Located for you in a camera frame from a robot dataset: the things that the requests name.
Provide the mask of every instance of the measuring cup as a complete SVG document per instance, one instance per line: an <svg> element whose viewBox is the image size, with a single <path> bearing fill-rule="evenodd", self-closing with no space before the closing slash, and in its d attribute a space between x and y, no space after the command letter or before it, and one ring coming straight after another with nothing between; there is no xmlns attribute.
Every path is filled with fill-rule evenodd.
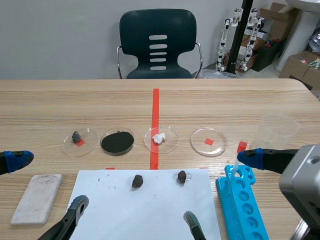
<svg viewBox="0 0 320 240"><path fill-rule="evenodd" d="M283 113L267 113L262 117L251 149L283 150L300 129L301 126L298 123Z"/></svg>

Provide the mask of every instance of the gray wall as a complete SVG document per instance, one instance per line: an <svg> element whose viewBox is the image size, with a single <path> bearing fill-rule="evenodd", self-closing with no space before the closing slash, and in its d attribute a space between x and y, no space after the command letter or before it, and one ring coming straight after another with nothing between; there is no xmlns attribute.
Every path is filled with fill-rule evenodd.
<svg viewBox="0 0 320 240"><path fill-rule="evenodd" d="M119 20L137 9L193 12L207 66L216 61L224 19L241 4L242 0L1 0L0 79L119 78ZM267 5L268 1L254 0L256 8ZM123 76L138 64L133 56L121 54L120 59ZM178 61L191 73L197 71L197 49L180 55Z"/></svg>

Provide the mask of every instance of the test tube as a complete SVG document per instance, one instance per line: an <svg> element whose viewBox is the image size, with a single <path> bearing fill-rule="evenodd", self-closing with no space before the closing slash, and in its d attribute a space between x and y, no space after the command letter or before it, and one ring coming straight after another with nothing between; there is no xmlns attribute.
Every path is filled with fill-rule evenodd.
<svg viewBox="0 0 320 240"><path fill-rule="evenodd" d="M248 143L247 143L246 140L241 140L241 141L239 142L238 149L237 149L237 151L236 151L237 154L240 153L240 152L242 152L242 151L244 151L244 150L246 150L247 145L248 145ZM234 165L233 165L233 169L232 169L232 176L235 176L235 175L236 175L237 170L238 170L238 167L239 167L239 163L240 163L240 162L239 162L238 158L236 157L236 158L235 158Z"/></svg>

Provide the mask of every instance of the white sink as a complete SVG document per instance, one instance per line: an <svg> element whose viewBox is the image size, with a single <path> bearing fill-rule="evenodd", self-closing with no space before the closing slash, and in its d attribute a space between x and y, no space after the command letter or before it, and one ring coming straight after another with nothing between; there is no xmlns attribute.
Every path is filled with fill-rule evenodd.
<svg viewBox="0 0 320 240"><path fill-rule="evenodd" d="M296 9L320 13L320 0L286 0L286 2Z"/></svg>
<svg viewBox="0 0 320 240"><path fill-rule="evenodd" d="M320 19L320 0L286 0L289 6L286 6L280 12L290 10L290 8L300 9L302 11L301 18L286 44L286 47L281 54L281 57L275 69L281 71L287 59L291 55L303 52L312 36L317 23Z"/></svg>

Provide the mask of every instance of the small red square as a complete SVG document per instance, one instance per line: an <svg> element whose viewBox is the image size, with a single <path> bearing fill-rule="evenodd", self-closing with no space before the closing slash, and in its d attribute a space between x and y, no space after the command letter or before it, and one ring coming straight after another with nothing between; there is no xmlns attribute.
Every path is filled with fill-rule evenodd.
<svg viewBox="0 0 320 240"><path fill-rule="evenodd" d="M214 144L214 141L210 138L207 138L205 141L204 141L205 144L208 144L210 146L212 146L212 144Z"/></svg>
<svg viewBox="0 0 320 240"><path fill-rule="evenodd" d="M77 147L81 147L83 144L85 144L85 140L81 139L80 141L78 141L78 142L76 143L76 146L77 146Z"/></svg>

